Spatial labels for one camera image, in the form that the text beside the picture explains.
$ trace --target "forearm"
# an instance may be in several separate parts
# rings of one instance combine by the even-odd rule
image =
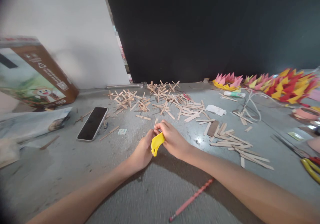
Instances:
[[[212,175],[266,223],[316,223],[319,220],[309,203],[227,160],[192,147],[183,161]]]
[[[31,219],[27,224],[59,223],[82,224],[90,217],[97,206],[136,170],[130,166],[128,159],[105,174],[72,192],[39,215]]]

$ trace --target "smartphone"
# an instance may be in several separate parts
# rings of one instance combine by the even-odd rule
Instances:
[[[84,123],[77,140],[80,141],[93,141],[98,131],[100,130],[104,118],[107,115],[108,108],[105,107],[95,107],[88,117],[87,121]]]

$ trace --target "phone screen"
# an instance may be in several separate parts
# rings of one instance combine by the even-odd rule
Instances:
[[[78,139],[91,141],[108,108],[95,107],[78,135]]]

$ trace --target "white cable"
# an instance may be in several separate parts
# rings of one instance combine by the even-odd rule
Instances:
[[[276,104],[281,105],[281,106],[283,106],[283,107],[287,107],[287,105],[282,105],[282,104],[278,103],[278,102],[275,101],[272,97],[270,97],[269,95],[267,95],[267,94],[265,94],[265,93],[260,93],[260,92],[253,93],[253,90],[250,89],[250,88],[240,88],[240,89],[250,90],[250,93],[249,93],[249,96],[248,96],[248,100],[246,101],[243,109],[245,109],[247,115],[248,115],[253,121],[255,121],[255,122],[260,122],[260,121],[261,121],[261,114],[260,114],[260,112],[259,112],[256,104],[255,104],[254,101],[251,99],[251,98],[252,98],[254,95],[256,95],[256,94],[259,94],[259,95],[261,95],[261,96],[263,96],[263,97],[269,97],[269,98],[271,98]],[[247,106],[247,104],[248,104],[249,101],[252,102],[253,106],[254,106],[255,109],[256,109],[257,114],[259,115],[259,119],[258,119],[258,120],[254,119],[254,118],[248,113],[248,110],[246,109],[246,106]]]

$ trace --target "pencil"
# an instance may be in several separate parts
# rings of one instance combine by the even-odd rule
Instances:
[[[183,212],[184,209],[186,209],[187,206],[189,206],[189,204],[191,202],[193,202],[197,196],[200,195],[201,192],[203,192],[212,182],[213,182],[214,178],[210,179],[209,181],[206,182],[206,184],[204,184],[204,186],[202,186],[192,197],[190,197],[178,210],[176,210],[176,212],[169,218],[169,222],[173,222],[173,220],[181,213]]]

